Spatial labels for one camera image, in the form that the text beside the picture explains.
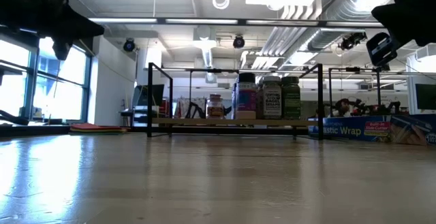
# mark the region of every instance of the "shelf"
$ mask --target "shelf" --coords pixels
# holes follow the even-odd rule
[[[262,119],[203,119],[203,118],[153,118],[154,124],[173,125],[271,125],[271,126],[309,126],[317,121],[288,121]]]

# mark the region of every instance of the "security camera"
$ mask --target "security camera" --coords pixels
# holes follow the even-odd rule
[[[123,49],[125,52],[133,52],[136,48],[135,39],[128,38],[125,40]]]
[[[237,35],[233,41],[233,47],[234,48],[244,48],[245,46],[245,40],[242,37],[242,35]]]

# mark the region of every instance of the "supplement bottle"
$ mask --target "supplement bottle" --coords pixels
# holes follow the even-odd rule
[[[281,95],[283,97],[283,118],[299,120],[301,116],[301,98],[298,77],[281,79]]]
[[[211,94],[206,103],[206,118],[224,118],[224,107],[221,95]]]
[[[281,119],[281,87],[280,77],[264,77],[263,106],[265,119]]]
[[[252,73],[239,74],[235,94],[236,119],[256,119],[255,75]]]

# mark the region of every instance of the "metal rack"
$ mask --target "metal rack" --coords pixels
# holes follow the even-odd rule
[[[170,117],[169,118],[153,118],[152,113],[152,94],[153,94],[153,68],[162,73],[165,77],[170,79]],[[314,72],[317,74],[318,79],[318,120],[317,121],[287,121],[287,120],[247,120],[247,119],[236,119],[236,120],[222,120],[222,119],[202,119],[202,118],[173,118],[172,114],[172,90],[173,81],[172,78],[164,72],[161,68],[156,66],[154,63],[149,63],[148,68],[148,104],[147,104],[147,137],[152,137],[153,133],[195,133],[195,134],[239,134],[239,135],[307,135],[307,129],[299,129],[299,127],[307,126],[318,126],[320,132],[318,134],[318,139],[323,140],[323,71],[322,64],[317,64],[311,69],[303,73],[300,78]],[[191,84],[192,84],[192,73],[195,71],[204,71],[208,73],[222,73],[231,72],[238,73],[235,69],[186,69],[189,71],[189,100],[191,100]],[[153,124],[158,124],[159,127],[153,127]],[[292,126],[290,128],[248,128],[241,127],[241,125],[267,125],[267,126]]]

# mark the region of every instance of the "black metal frame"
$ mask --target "black metal frame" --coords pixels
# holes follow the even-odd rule
[[[318,139],[323,140],[324,139],[324,94],[323,94],[323,71],[322,71],[322,64],[314,65],[311,69],[307,70],[305,73],[300,75],[300,78],[303,78],[307,74],[310,74],[311,72],[316,72],[318,75]]]
[[[252,129],[252,128],[243,128],[243,127],[196,127],[196,126],[173,126],[169,127],[153,127],[153,113],[152,113],[152,88],[153,88],[153,68],[157,71],[160,71],[164,76],[170,79],[170,114],[172,118],[172,78],[162,71],[158,66],[153,63],[149,63],[148,74],[149,74],[149,87],[147,93],[148,105],[147,105],[147,127],[132,127],[131,132],[147,132],[147,137],[151,137],[153,133],[195,133],[195,134],[228,134],[228,135],[307,135],[307,129],[299,129],[297,127],[293,127],[293,129]],[[318,139],[324,139],[324,130],[323,130],[323,118],[324,118],[324,109],[323,109],[323,93],[322,93],[322,81],[323,81],[323,71],[322,64],[317,64],[312,67],[309,71],[306,71],[304,74],[300,76],[300,78],[310,74],[312,71],[317,70],[318,74],[318,127],[320,128],[320,132],[318,133]],[[203,71],[208,73],[219,74],[222,72],[231,72],[231,73],[239,73],[239,70],[235,69],[186,69],[189,71],[189,100],[191,101],[191,89],[192,89],[192,73],[195,71]]]
[[[96,18],[94,22],[107,24],[101,19],[111,19],[115,24],[137,24],[125,22],[123,18],[104,17]],[[147,19],[150,22],[141,22],[142,25],[208,25],[208,26],[244,26],[244,27],[308,27],[308,28],[353,28],[353,29],[384,29],[385,27],[376,21],[366,20],[292,20],[292,19],[252,19],[252,18],[182,18],[182,17],[133,17],[129,19]]]
[[[336,68],[336,67],[331,67],[328,69],[328,95],[330,98],[330,116],[333,116],[333,101],[332,101],[332,71],[333,70],[337,70],[337,71],[349,71],[349,68]],[[382,93],[380,91],[380,70],[379,69],[368,69],[368,68],[359,68],[359,71],[357,71],[358,73],[360,73],[360,71],[371,71],[373,73],[375,73],[375,75],[377,76],[377,100],[378,100],[378,105],[381,106],[382,104]]]
[[[170,118],[172,118],[172,78],[166,72],[162,71],[160,67],[156,66],[156,64],[149,63],[149,81],[147,84],[147,137],[151,137],[153,128],[153,68],[156,68],[157,71],[160,71],[161,74],[170,79]],[[172,133],[172,125],[170,125],[169,130],[165,133]]]

